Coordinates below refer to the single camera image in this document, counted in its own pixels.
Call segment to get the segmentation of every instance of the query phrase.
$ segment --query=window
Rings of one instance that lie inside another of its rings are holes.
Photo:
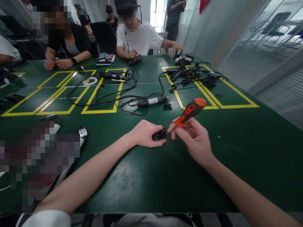
[[[151,0],[151,25],[163,27],[166,16],[167,0]]]

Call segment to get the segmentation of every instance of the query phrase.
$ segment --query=white t-shirt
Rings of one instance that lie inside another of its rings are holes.
[[[35,213],[22,227],[70,227],[71,218],[64,211],[59,210],[43,210]],[[174,227],[190,227],[188,224],[176,217],[158,217],[155,214],[127,214],[123,216],[115,227],[162,227],[162,226],[174,226]]]
[[[144,21],[142,24],[139,23],[138,29],[134,32],[128,31],[124,24],[119,24],[117,30],[117,46],[122,46],[126,53],[132,49],[136,49],[139,54],[147,55],[150,49],[159,50],[163,40],[164,38],[159,36],[155,28],[150,23]]]
[[[13,47],[2,35],[0,35],[0,54],[13,57],[13,61],[22,60],[19,51]]]

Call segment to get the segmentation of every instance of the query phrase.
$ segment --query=white sleeve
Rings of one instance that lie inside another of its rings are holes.
[[[122,38],[122,34],[123,34],[122,32],[117,31],[117,46],[122,46],[123,48],[125,48],[123,38]]]
[[[159,50],[164,38],[161,37],[157,32],[156,29],[154,27],[152,27],[150,24],[150,31],[151,31],[151,46],[150,49],[155,49],[155,50]]]
[[[42,210],[32,215],[22,227],[70,227],[70,216],[60,210]]]

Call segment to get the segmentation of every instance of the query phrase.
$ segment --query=hand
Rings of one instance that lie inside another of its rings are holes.
[[[178,7],[181,7],[184,3],[186,3],[186,1],[177,2],[177,6],[178,6]]]
[[[134,59],[138,54],[139,52],[136,49],[132,49],[128,54],[128,59]]]
[[[54,64],[54,61],[47,61],[44,64],[44,67],[48,70],[48,71],[52,71],[54,69],[54,67],[52,66]]]
[[[177,119],[173,120],[168,128],[171,138],[175,140],[177,134],[186,143],[189,154],[197,163],[203,167],[211,166],[216,158],[211,152],[207,130],[195,118],[185,122],[182,128],[174,129]]]
[[[184,50],[183,50],[183,47],[180,44],[178,44],[177,42],[173,41],[172,45],[173,45],[174,56],[176,55],[176,51],[179,50],[179,49],[181,50],[181,53],[183,54]]]
[[[161,125],[155,125],[146,120],[142,120],[128,133],[128,135],[134,143],[134,146],[140,145],[149,148],[161,147],[167,140],[154,141],[152,140],[152,136],[162,129],[163,126]]]
[[[67,69],[74,65],[71,59],[59,59],[55,61],[55,64],[59,66],[61,69]]]

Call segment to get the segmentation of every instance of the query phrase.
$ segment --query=white tape roll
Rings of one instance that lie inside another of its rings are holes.
[[[90,77],[87,81],[90,81],[90,80],[94,80],[94,81],[91,82],[91,83],[86,83],[86,81],[84,81],[83,84],[84,84],[85,86],[91,86],[91,85],[94,85],[94,84],[96,84],[96,83],[98,82],[98,79],[95,78],[95,77]]]

